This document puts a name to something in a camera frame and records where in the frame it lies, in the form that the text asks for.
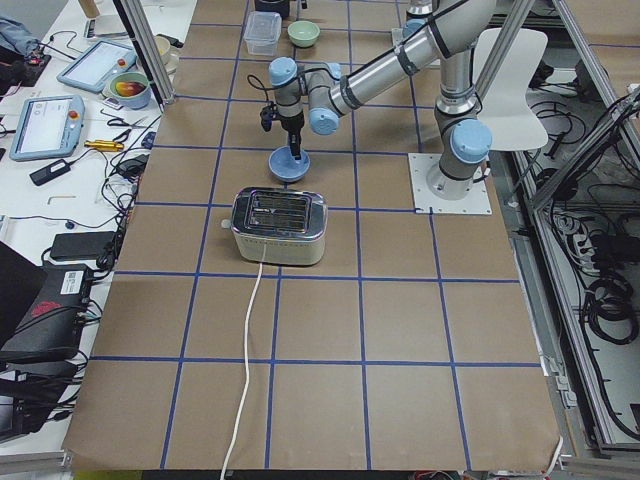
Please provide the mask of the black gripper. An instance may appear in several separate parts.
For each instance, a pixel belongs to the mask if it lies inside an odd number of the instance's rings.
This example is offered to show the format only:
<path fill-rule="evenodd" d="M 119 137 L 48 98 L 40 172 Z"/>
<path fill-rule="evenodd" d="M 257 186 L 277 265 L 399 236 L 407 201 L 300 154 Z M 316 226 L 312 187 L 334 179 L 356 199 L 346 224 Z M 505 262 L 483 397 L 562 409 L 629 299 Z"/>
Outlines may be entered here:
<path fill-rule="evenodd" d="M 288 135 L 288 146 L 291 158 L 301 160 L 301 131 L 304 127 L 304 114 L 299 112 L 294 116 L 280 115 L 280 123 Z"/>

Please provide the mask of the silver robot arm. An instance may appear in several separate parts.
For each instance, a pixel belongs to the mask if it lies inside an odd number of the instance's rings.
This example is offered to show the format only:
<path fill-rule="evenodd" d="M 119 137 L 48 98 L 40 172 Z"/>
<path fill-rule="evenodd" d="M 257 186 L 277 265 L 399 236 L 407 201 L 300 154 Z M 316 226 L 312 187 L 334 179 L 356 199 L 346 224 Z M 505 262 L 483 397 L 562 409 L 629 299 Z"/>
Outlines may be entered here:
<path fill-rule="evenodd" d="M 492 1 L 433 1 L 430 11 L 411 18 L 403 38 L 357 70 L 342 74 L 336 63 L 305 67 L 290 57 L 269 65 L 270 93 L 274 99 L 261 112 L 262 128 L 279 122 L 287 133 L 285 146 L 268 160 L 271 173 L 285 183 L 303 178 L 310 168 L 302 148 L 301 132 L 310 126 L 317 135 L 333 134 L 342 117 L 394 85 L 440 63 L 440 93 L 436 120 L 444 144 L 439 161 L 442 177 L 455 182 L 469 180 L 490 150 L 498 147 L 498 135 L 487 122 L 486 95 L 505 63 L 528 13 L 524 3 L 515 5 L 478 76 L 473 74 L 479 42 L 490 34 L 487 25 Z"/>

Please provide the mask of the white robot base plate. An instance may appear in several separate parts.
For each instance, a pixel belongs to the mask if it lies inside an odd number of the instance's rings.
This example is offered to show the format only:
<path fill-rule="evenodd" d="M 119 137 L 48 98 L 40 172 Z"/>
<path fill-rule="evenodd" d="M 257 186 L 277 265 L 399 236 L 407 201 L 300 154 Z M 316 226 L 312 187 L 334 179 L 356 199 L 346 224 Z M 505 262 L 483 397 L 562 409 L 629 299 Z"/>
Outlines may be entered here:
<path fill-rule="evenodd" d="M 491 215 L 482 167 L 468 180 L 452 180 L 440 170 L 440 154 L 409 153 L 409 173 L 418 214 Z"/>

